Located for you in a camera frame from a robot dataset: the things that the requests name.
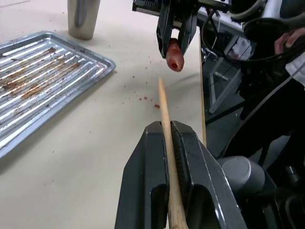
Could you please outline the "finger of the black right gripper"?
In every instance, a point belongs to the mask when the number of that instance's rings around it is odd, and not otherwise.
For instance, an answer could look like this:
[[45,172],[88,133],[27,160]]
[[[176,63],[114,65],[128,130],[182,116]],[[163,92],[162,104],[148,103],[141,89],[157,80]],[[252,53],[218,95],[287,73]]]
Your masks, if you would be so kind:
[[179,29],[178,42],[182,54],[184,55],[191,43],[197,26],[197,14],[190,14],[182,19],[182,25]]
[[171,39],[176,6],[176,0],[163,0],[161,3],[156,35],[159,52],[164,59]]

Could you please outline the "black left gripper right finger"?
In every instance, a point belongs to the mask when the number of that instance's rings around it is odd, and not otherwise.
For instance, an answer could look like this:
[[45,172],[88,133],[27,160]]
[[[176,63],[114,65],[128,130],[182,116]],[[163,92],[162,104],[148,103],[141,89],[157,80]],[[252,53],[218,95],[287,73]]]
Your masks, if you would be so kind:
[[179,185],[191,229],[245,229],[228,181],[218,162],[196,132],[178,121],[171,122]]

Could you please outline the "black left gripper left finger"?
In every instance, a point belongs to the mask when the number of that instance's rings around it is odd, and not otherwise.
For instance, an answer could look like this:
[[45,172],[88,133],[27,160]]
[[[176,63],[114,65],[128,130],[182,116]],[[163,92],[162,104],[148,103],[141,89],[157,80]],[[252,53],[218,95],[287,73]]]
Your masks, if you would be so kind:
[[169,178],[166,146],[159,121],[145,127],[122,176],[117,229],[166,227]]

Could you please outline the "person's bare hand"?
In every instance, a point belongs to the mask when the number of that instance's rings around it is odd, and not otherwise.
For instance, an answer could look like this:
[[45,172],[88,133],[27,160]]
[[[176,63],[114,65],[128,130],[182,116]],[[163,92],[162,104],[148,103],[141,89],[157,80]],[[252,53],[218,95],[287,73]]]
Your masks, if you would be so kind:
[[274,52],[279,55],[283,52],[283,46],[290,48],[295,41],[305,34],[305,28],[300,28],[287,33],[284,33],[280,38],[274,42]]

